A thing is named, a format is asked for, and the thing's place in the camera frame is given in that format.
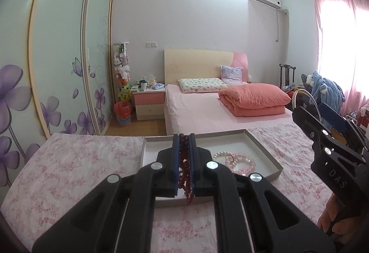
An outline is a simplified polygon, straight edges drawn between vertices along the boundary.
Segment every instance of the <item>hand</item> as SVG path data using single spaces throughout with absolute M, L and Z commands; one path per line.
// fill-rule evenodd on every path
M 337 214 L 340 212 L 340 207 L 337 199 L 337 196 L 333 193 L 328 200 L 327 205 L 325 206 L 325 210 L 318 220 L 318 227 L 322 229 L 325 233 L 327 233 L 332 222 L 335 220 Z M 342 235 L 342 237 L 340 237 L 338 241 L 343 244 L 347 244 L 359 228 L 362 219 L 362 216 L 357 216 L 339 221 L 332 227 L 332 232 Z

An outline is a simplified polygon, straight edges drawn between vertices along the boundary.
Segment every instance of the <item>butterfly decal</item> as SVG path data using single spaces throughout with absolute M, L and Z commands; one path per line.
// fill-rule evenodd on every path
M 78 77 L 82 77 L 83 76 L 82 64 L 78 60 L 77 57 L 76 57 L 75 61 L 72 62 L 72 65 L 73 65 L 73 71 L 71 71 L 71 74 L 75 73 L 75 74 L 77 74 Z M 91 73 L 90 77 L 95 78 L 95 73 Z

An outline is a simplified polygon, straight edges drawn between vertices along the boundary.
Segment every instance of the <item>pink drawer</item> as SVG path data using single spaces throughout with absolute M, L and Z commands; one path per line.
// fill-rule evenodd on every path
M 136 93 L 136 105 L 164 104 L 164 93 Z

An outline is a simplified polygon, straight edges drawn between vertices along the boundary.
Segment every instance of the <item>cup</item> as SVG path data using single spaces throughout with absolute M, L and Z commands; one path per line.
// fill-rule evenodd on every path
M 147 89 L 147 82 L 141 82 L 141 90 L 146 90 Z

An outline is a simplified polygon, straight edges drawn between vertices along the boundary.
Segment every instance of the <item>white tray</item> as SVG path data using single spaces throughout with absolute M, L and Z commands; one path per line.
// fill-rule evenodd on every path
M 214 156 L 218 152 L 227 151 L 248 155 L 255 161 L 255 170 L 272 181 L 279 177 L 283 167 L 272 155 L 253 137 L 247 130 L 235 130 L 216 133 L 196 134 L 196 145 L 207 149 Z M 142 147 L 141 167 L 156 161 L 159 151 L 171 148 L 173 136 L 145 137 Z M 217 158 L 217 162 L 224 164 L 225 158 Z M 244 164 L 236 165 L 235 170 L 244 167 Z M 194 199 L 193 203 L 206 202 L 212 197 Z M 186 196 L 183 190 L 178 190 L 175 198 L 156 197 L 157 207 L 178 206 L 186 204 Z

